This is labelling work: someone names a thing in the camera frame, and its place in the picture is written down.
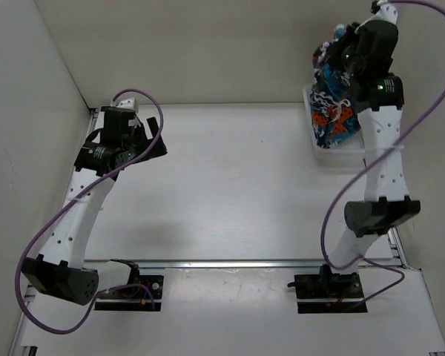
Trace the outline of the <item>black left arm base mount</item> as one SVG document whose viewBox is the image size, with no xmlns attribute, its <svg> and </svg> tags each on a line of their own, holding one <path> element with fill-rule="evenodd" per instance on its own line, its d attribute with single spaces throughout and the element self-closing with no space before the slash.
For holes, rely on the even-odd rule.
<svg viewBox="0 0 445 356">
<path fill-rule="evenodd" d="M 130 287 L 103 294 L 94 304 L 96 311 L 104 312 L 160 312 L 164 276 L 161 274 L 141 275 L 143 287 Z"/>
</svg>

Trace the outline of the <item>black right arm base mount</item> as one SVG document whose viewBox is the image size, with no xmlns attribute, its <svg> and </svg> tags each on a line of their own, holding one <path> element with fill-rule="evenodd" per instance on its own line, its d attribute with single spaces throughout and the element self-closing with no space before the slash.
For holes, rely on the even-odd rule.
<svg viewBox="0 0 445 356">
<path fill-rule="evenodd" d="M 359 274 L 296 274 L 287 284 L 297 298 L 298 314 L 362 314 L 368 309 Z"/>
</svg>

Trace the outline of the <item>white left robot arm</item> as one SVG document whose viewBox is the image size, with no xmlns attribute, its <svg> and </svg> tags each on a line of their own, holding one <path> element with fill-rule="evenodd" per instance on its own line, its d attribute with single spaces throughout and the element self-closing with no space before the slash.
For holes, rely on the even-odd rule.
<svg viewBox="0 0 445 356">
<path fill-rule="evenodd" d="M 154 117 L 142 122 L 133 108 L 109 107 L 96 130 L 85 139 L 74 162 L 67 210 L 52 224 L 50 237 L 36 257 L 26 257 L 22 274 L 42 294 L 81 306 L 115 286 L 125 297 L 138 293 L 141 283 L 135 263 L 112 259 L 86 268 L 85 250 L 118 168 L 167 154 Z"/>
</svg>

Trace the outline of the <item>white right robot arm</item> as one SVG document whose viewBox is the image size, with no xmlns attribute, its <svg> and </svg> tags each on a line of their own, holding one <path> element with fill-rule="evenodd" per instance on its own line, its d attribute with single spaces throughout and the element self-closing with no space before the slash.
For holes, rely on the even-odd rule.
<svg viewBox="0 0 445 356">
<path fill-rule="evenodd" d="M 399 138 L 403 83 L 390 72 L 398 28 L 382 19 L 352 24 L 332 48 L 328 63 L 349 76 L 348 97 L 354 105 L 364 143 L 364 198 L 344 208 L 346 230 L 336 249 L 325 254 L 333 269 L 318 278 L 319 290 L 334 297 L 345 287 L 343 274 L 356 271 L 378 237 L 420 212 L 403 175 Z"/>
</svg>

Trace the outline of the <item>colourful patterned shorts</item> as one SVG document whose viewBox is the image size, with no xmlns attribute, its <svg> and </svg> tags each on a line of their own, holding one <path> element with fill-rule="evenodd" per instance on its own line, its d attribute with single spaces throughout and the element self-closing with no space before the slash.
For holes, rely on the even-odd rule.
<svg viewBox="0 0 445 356">
<path fill-rule="evenodd" d="M 334 28 L 333 38 L 322 43 L 313 53 L 314 82 L 309 92 L 311 126 L 316 145 L 330 149 L 351 139 L 360 130 L 357 114 L 348 97 L 348 76 L 327 62 L 328 51 L 346 32 L 346 26 Z"/>
</svg>

